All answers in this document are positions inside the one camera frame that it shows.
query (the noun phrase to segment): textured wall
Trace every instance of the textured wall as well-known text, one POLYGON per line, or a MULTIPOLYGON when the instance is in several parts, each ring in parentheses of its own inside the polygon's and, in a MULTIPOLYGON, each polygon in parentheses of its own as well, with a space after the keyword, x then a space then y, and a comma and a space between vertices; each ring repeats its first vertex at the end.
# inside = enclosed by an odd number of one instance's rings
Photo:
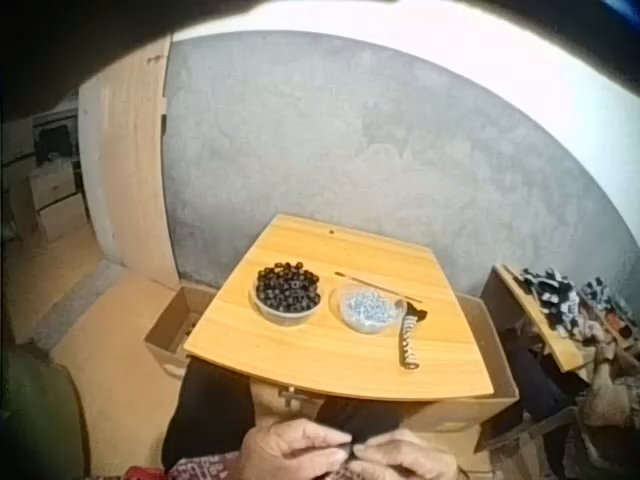
POLYGON ((585 170, 436 65, 317 34, 216 35, 173 45, 166 96, 167 215, 185 277, 220 285, 282 211, 427 245, 469 293, 495 262, 638 289, 640 249, 585 170))

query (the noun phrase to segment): small wooden table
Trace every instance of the small wooden table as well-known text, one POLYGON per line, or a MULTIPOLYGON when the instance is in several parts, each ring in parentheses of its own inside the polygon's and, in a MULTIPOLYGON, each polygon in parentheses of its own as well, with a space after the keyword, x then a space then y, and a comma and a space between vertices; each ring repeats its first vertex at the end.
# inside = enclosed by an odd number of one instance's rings
POLYGON ((493 393, 467 320, 433 253, 425 247, 277 215, 222 286, 185 349, 250 376, 345 397, 427 401, 493 393), (249 297, 258 270, 303 262, 320 277, 321 307, 305 324, 265 320, 249 297), (378 335, 349 329, 331 292, 339 271, 417 298, 429 312, 413 334, 421 363, 399 362, 399 326, 378 335))
POLYGON ((585 358, 584 352, 578 347, 576 342, 570 338, 563 338, 549 327, 549 320, 540 310, 538 302, 532 295, 525 293, 517 284, 514 276, 518 277, 516 271, 506 265, 495 265, 494 270, 498 273, 504 284, 509 288, 513 296, 522 306, 527 317, 533 322, 540 336, 553 355, 560 371, 569 372, 582 368, 590 359, 585 358))

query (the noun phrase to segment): plastic bowl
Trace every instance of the plastic bowl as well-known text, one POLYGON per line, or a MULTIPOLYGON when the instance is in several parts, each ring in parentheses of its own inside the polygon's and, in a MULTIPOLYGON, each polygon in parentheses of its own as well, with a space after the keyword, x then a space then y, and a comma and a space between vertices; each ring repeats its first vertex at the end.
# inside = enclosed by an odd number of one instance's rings
POLYGON ((407 312, 407 301, 405 298, 399 295, 394 295, 392 293, 387 293, 382 290, 378 290, 374 287, 366 287, 363 285, 347 284, 339 287, 338 303, 340 306, 340 317, 342 318, 342 321, 346 323, 350 328, 355 330, 356 332, 365 333, 368 335, 380 333, 383 330, 389 328, 390 326, 399 323, 402 320, 402 317, 404 317, 405 313, 407 312), (355 320, 350 315, 350 309, 348 307, 347 302, 351 298, 351 296, 357 292, 371 291, 371 290, 375 290, 395 306, 396 314, 391 321, 386 323, 378 323, 378 324, 373 324, 373 323, 364 324, 362 322, 355 320))
POLYGON ((295 325, 301 325, 306 322, 311 315, 313 315, 320 305, 322 305, 323 297, 322 297, 322 289, 320 288, 320 284, 318 283, 318 293, 320 294, 320 303, 313 307, 311 310, 305 310, 304 312, 297 313, 284 313, 279 312, 278 310, 274 310, 273 308, 267 307, 264 303, 260 301, 258 296, 256 295, 256 287, 258 286, 258 281, 253 282, 251 289, 249 290, 249 294, 251 296, 251 300, 258 307, 260 313, 264 318, 269 320, 271 323, 275 323, 276 325, 280 325, 281 327, 293 327, 295 325))

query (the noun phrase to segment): person's lap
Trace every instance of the person's lap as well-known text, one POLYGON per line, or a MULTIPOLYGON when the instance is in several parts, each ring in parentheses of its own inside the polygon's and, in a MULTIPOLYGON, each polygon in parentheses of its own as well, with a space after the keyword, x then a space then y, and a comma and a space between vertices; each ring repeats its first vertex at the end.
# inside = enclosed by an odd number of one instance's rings
MULTIPOLYGON (((254 415, 247 377, 192 359, 162 446, 165 469, 183 458, 239 450, 254 415)), ((327 399, 316 416, 318 423, 350 433, 355 442, 394 430, 400 420, 393 404, 337 397, 327 399)))

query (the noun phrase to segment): bowl of black beads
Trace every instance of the bowl of black beads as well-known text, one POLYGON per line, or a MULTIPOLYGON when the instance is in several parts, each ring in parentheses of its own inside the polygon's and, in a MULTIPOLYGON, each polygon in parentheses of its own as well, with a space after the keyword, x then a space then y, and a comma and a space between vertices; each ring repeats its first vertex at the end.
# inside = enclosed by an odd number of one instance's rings
POLYGON ((267 320, 286 327, 300 325, 320 306, 319 281, 302 262, 276 263, 258 272, 251 298, 267 320))

